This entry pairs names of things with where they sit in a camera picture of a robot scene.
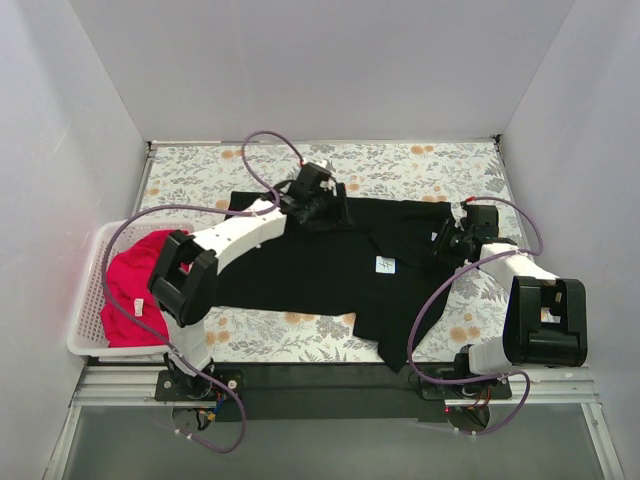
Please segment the black t shirt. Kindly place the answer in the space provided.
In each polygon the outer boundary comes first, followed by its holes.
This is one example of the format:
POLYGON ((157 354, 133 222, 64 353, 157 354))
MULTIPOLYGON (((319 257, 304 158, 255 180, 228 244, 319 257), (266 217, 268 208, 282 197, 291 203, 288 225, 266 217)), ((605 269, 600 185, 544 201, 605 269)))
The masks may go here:
POLYGON ((384 363, 399 372, 407 344, 419 343, 441 318, 442 293, 415 318, 453 266, 429 253, 433 235, 451 219, 448 202, 350 198, 350 223, 324 232, 285 233, 233 261, 219 276, 217 307, 305 314, 355 314, 354 334, 377 344, 384 363))

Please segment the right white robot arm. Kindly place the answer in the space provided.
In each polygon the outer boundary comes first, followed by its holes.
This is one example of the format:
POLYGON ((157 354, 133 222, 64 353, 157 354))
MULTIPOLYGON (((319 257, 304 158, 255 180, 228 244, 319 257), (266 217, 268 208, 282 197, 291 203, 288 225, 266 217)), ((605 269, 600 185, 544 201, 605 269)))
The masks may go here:
POLYGON ((580 367, 588 354, 584 284, 539 267, 533 257, 540 252, 523 250, 502 237, 498 209, 478 200, 463 201, 463 217, 446 221, 432 246, 437 259, 455 267, 447 287, 477 269, 508 294, 502 334, 463 347, 446 377, 469 398, 519 367, 580 367))

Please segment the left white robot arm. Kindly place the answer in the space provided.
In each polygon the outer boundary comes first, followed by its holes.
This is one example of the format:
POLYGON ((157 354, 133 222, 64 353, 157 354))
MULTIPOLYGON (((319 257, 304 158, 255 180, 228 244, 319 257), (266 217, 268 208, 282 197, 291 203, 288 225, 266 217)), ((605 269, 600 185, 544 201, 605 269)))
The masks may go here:
POLYGON ((286 226, 320 232, 348 224, 345 185, 328 169, 306 163, 287 185, 260 194, 221 223, 191 234, 176 230, 168 235, 148 289, 167 326, 169 368, 180 373, 178 387, 188 398, 200 400, 212 390, 213 359, 204 318, 214 306, 221 272, 282 236, 286 226))

